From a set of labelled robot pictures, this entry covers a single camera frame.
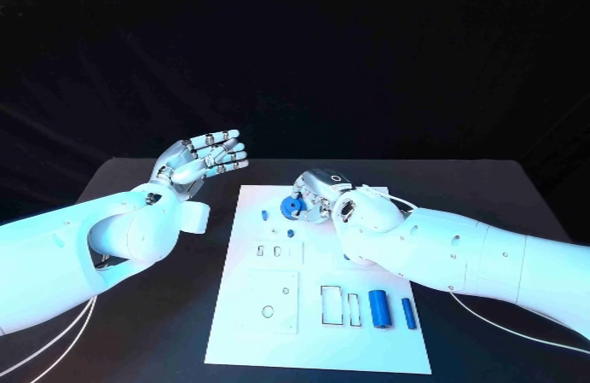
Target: black table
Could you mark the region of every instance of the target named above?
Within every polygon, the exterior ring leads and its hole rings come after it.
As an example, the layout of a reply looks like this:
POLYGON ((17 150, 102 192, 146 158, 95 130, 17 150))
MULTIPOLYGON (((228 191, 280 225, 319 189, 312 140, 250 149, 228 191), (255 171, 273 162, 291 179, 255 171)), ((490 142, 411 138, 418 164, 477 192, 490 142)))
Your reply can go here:
MULTIPOLYGON (((105 162, 79 201, 130 190, 149 178, 153 165, 154 160, 105 162)), ((211 179, 195 197, 212 207, 206 234, 182 234, 170 256, 99 295, 87 331, 45 381, 589 381, 587 355, 505 333, 449 294, 417 284, 413 291, 433 375, 203 364, 239 185, 291 185, 313 167, 340 170, 358 184, 388 186, 391 194, 418 206, 456 212, 521 233, 568 240, 512 161, 252 160, 244 170, 211 179)), ((463 301, 503 326, 589 348, 581 336, 516 306, 473 297, 463 301)), ((79 309, 0 338, 0 370, 58 335, 79 309)), ((29 381, 45 370, 75 333, 7 381, 29 381)))

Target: battery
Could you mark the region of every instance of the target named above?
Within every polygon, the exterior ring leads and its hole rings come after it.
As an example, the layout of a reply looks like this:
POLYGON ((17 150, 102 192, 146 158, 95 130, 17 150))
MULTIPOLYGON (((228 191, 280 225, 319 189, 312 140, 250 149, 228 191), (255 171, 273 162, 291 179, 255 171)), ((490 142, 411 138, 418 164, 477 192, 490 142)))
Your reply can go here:
POLYGON ((408 329, 415 329, 414 313, 411 311, 411 302, 407 298, 402 299, 402 313, 405 315, 405 323, 408 329))
POLYGON ((391 326, 389 307, 387 305, 387 294, 381 289, 369 292, 372 326, 385 329, 391 326))

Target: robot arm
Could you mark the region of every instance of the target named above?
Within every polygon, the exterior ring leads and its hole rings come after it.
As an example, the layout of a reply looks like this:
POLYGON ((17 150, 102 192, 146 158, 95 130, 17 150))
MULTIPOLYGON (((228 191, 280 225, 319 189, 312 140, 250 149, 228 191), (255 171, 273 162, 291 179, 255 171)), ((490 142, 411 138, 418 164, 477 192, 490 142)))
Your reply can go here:
POLYGON ((323 217, 356 264, 379 264, 440 291, 511 302, 590 339, 590 247, 516 234, 450 212, 401 211, 387 194, 355 187, 335 171, 307 171, 300 180, 283 213, 293 204, 301 210, 286 217, 317 222, 306 219, 306 205, 329 206, 323 217), (333 187, 342 183, 349 188, 333 187))
POLYGON ((205 232, 209 207, 187 200, 206 177, 248 165, 238 134, 176 142, 149 183, 0 227, 0 335, 50 319, 149 268, 169 255, 180 230, 205 232), (111 257, 97 266, 88 247, 111 257))

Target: white paper sheet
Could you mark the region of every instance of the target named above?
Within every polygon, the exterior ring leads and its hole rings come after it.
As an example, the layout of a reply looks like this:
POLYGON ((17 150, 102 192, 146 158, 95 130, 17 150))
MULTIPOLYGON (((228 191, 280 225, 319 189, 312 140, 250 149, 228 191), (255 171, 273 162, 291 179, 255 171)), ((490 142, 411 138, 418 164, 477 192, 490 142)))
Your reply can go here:
POLYGON ((288 186, 245 185, 241 188, 205 363, 430 374, 415 305, 418 329, 407 328, 402 314, 401 299, 413 301, 410 282, 378 265, 366 268, 345 260, 332 223, 317 225, 288 221, 281 216, 278 205, 290 191, 288 186), (268 221, 261 219, 261 210, 268 212, 268 221), (293 238, 287 238, 288 229, 294 231, 293 238), (257 241, 268 245, 273 241, 303 242, 303 263, 300 251, 294 250, 296 259, 278 259, 281 264, 275 269, 271 260, 261 266, 252 264, 257 241), (260 297, 252 299, 248 295, 247 279, 252 270, 299 272, 296 333, 278 333, 277 328, 261 332, 261 319, 257 318, 257 323, 248 321, 262 309, 260 297), (342 288, 343 326, 322 325, 322 285, 342 288), (387 329, 372 327, 372 289, 387 291, 394 321, 387 329), (361 328, 349 325, 349 293, 359 296, 361 328))

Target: white cable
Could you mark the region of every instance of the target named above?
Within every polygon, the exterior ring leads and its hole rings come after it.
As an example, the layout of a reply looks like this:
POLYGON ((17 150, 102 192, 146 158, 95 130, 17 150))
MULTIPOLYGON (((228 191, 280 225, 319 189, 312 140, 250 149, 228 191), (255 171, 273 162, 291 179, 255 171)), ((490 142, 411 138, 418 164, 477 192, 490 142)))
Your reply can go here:
POLYGON ((495 325, 501 330, 505 330, 506 332, 511 332, 512 334, 516 334, 516 336, 519 336, 521 338, 534 340, 535 342, 539 343, 545 343, 547 345, 551 346, 557 346, 557 347, 563 347, 564 349, 570 349, 571 351, 581 351, 581 353, 586 353, 587 355, 590 355, 590 351, 586 351, 584 349, 580 349, 578 347, 574 346, 567 346, 563 345, 561 343, 554 343, 554 342, 548 342, 547 340, 538 339, 538 338, 532 338, 531 336, 526 336, 525 334, 519 334, 518 332, 515 332, 513 330, 509 330, 508 328, 505 328, 503 326, 498 325, 496 323, 493 323, 492 321, 488 321, 488 319, 485 319, 459 300, 459 298, 454 296, 454 293, 450 292, 449 294, 451 294, 451 296, 454 297, 454 300, 459 302, 459 305, 462 305, 462 307, 472 313, 472 315, 475 315, 482 321, 486 321, 490 325, 495 325))
POLYGON ((362 187, 366 187, 371 191, 374 191, 375 193, 381 194, 384 197, 391 198, 395 201, 402 202, 407 206, 411 207, 413 210, 417 210, 418 207, 415 207, 415 205, 413 205, 413 203, 410 203, 407 200, 402 200, 401 198, 394 197, 389 194, 382 193, 381 191, 375 190, 372 187, 369 187, 368 185, 362 185, 362 187))
POLYGON ((74 345, 78 342, 79 336, 82 335, 84 329, 87 328, 87 325, 88 325, 89 317, 92 316, 92 309, 95 308, 95 297, 88 302, 92 302, 92 305, 89 306, 89 312, 88 312, 87 320, 84 321, 84 325, 82 325, 82 328, 79 329, 78 335, 76 335, 74 341, 71 342, 71 345, 68 346, 68 349, 65 350, 63 354, 58 357, 58 360, 46 368, 46 371, 35 378, 35 380, 30 383, 36 383, 36 381, 49 373, 49 370, 55 367, 55 365, 65 358, 65 355, 68 354, 68 352, 71 351, 71 348, 74 347, 74 345))
POLYGON ((82 309, 82 312, 79 313, 78 317, 74 319, 74 322, 71 323, 69 327, 63 329, 63 331, 55 336, 53 340, 26 358, 23 359, 19 363, 16 363, 4 372, 0 373, 0 377, 3 377, 6 374, 9 374, 16 368, 19 368, 30 359, 37 357, 37 355, 45 351, 45 349, 62 338, 62 336, 68 333, 68 331, 74 328, 76 325, 79 318, 84 316, 84 314, 88 311, 89 306, 92 305, 92 299, 88 301, 87 306, 82 309))

